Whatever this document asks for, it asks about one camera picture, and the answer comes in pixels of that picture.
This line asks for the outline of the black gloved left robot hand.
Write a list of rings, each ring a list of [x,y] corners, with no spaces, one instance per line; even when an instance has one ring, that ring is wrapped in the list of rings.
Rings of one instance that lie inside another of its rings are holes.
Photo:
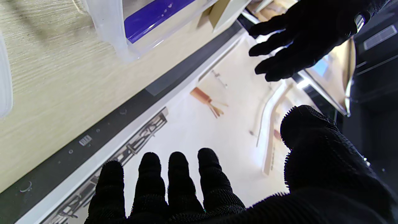
[[[274,56],[260,62],[256,75],[265,75],[267,82],[277,82],[315,65],[334,47],[357,34],[357,17],[367,24],[388,0],[300,0],[284,14],[255,24],[251,36],[270,35],[256,44],[250,57],[268,55],[281,47]]]

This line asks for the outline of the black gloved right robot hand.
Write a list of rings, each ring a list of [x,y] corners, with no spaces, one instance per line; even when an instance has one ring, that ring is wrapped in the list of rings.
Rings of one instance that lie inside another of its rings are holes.
[[[198,151],[203,203],[196,197],[188,161],[173,152],[168,188],[155,153],[138,168],[134,201],[125,213],[124,173],[106,162],[86,224],[396,224],[397,197],[368,167],[337,126],[311,106],[293,107],[280,136],[289,148],[284,165],[288,193],[276,193],[246,208],[233,193],[216,153]]]

